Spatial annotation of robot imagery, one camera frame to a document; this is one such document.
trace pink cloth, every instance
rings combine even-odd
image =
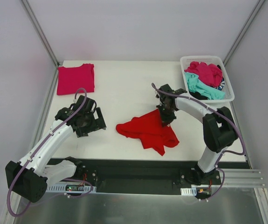
[[[197,74],[200,81],[211,87],[218,87],[223,78],[221,69],[215,64],[207,65],[205,62],[191,62],[185,71]]]
[[[81,87],[87,92],[94,92],[95,74],[93,68],[93,64],[83,64],[73,68],[59,67],[57,94],[74,94]]]

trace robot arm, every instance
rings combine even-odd
[[[13,187],[13,191],[29,201],[35,203],[44,195],[48,186],[51,186],[67,177],[81,178],[83,175],[82,163],[77,159],[68,157],[61,163],[46,168],[48,161],[57,151],[59,146],[76,132],[77,137],[88,136],[88,133],[105,129],[101,109],[96,107],[96,102],[87,98],[80,111],[73,116],[66,124],[59,127],[56,131],[53,130],[58,127],[66,118],[70,117],[83,103],[84,96],[80,96],[76,103],[69,108],[62,108],[55,116],[55,121],[49,128],[48,132],[35,145],[35,147],[27,153],[18,163],[10,161],[6,166],[6,176],[8,187],[12,184],[13,179],[30,160],[30,156],[39,147],[39,145],[51,134],[52,137],[46,140],[42,147],[32,157],[22,174],[19,176],[17,182]],[[94,118],[94,112],[97,112],[98,118]]]
[[[193,171],[193,175],[185,176],[188,182],[200,185],[202,179],[213,174],[215,164],[218,162],[220,154],[233,144],[237,139],[237,134],[228,122],[208,110],[208,105],[205,108],[197,102],[189,100],[188,98],[192,98],[192,96],[185,90],[178,89],[174,91],[168,84],[161,86],[159,90],[161,92],[158,92],[157,98],[160,99],[160,105],[157,107],[160,111],[162,124],[164,126],[176,119],[174,112],[178,110],[187,112],[203,124],[206,148],[195,167],[195,171]],[[168,96],[164,94],[164,92],[178,96],[186,96],[187,98]],[[234,122],[231,112],[227,107],[219,109],[213,106],[209,107]]]

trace table top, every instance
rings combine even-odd
[[[143,149],[139,139],[126,138],[115,127],[156,109],[159,100],[151,87],[169,84],[171,88],[184,88],[179,62],[146,61],[64,61],[64,67],[78,67],[83,63],[95,65],[95,92],[88,93],[101,108],[106,130],[89,133],[88,137],[70,136],[59,147],[53,158],[72,156],[79,159],[197,161],[202,156],[205,143],[202,124],[184,111],[176,112],[171,123],[180,143],[174,148],[165,147],[164,156],[154,149]],[[55,92],[45,125],[46,132],[54,116],[63,107],[73,103],[74,95],[58,96]],[[218,105],[231,109],[229,103]],[[236,140],[230,150],[241,152]],[[245,161],[244,156],[225,154],[221,161]]]

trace white basket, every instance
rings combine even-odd
[[[225,70],[225,66],[222,62],[222,60],[217,57],[217,56],[185,56],[181,57],[180,59],[180,65],[181,65],[181,70],[182,70],[182,75],[184,77],[184,82],[185,82],[185,89],[188,91],[188,85],[186,82],[186,76],[185,76],[185,69],[187,69],[190,66],[191,62],[205,62],[206,64],[215,64],[215,65],[220,65],[222,72],[223,72],[223,77],[225,81],[225,86],[222,89],[223,92],[225,92],[225,98],[224,99],[212,99],[212,100],[201,100],[201,102],[204,103],[225,103],[225,102],[230,102],[234,100],[234,93],[232,86],[230,84],[228,74]]]

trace wall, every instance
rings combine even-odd
[[[5,166],[29,150],[53,73],[21,3],[0,0],[0,216]]]
[[[227,65],[242,134],[268,183],[268,1]]]
[[[59,61],[222,59],[257,0],[29,0]]]

